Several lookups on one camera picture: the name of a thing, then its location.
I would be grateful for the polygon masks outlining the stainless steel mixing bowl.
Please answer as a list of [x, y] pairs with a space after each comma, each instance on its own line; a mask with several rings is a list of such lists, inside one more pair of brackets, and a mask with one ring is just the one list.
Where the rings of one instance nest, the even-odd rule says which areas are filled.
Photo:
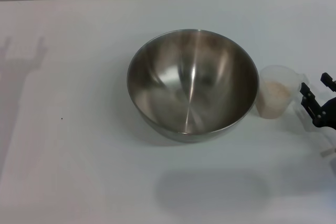
[[127, 89], [139, 114], [159, 134], [197, 143], [233, 129], [251, 111], [259, 74], [233, 40], [180, 29], [151, 39], [135, 53]]

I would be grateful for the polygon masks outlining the translucent plastic measuring cup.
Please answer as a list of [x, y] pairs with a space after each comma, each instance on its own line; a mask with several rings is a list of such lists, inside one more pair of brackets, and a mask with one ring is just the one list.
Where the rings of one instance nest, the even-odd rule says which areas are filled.
[[280, 66], [280, 65], [271, 65], [267, 66], [259, 72], [259, 90], [262, 82], [266, 81], [276, 81], [283, 84], [290, 92], [291, 98], [288, 106], [293, 101], [293, 99], [298, 95], [301, 83], [308, 83], [308, 78], [303, 73], [297, 73], [291, 68]]

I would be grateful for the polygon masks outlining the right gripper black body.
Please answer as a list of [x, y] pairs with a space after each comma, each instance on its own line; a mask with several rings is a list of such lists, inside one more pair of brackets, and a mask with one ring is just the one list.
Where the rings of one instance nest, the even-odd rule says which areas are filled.
[[330, 99], [322, 107], [323, 126], [336, 130], [336, 97]]

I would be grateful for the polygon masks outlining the beige rice grains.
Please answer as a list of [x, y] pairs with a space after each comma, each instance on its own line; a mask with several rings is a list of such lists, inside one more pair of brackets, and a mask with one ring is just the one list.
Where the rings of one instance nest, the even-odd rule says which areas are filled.
[[286, 110], [291, 94], [281, 83], [276, 81], [262, 82], [256, 102], [259, 115], [264, 119], [276, 119]]

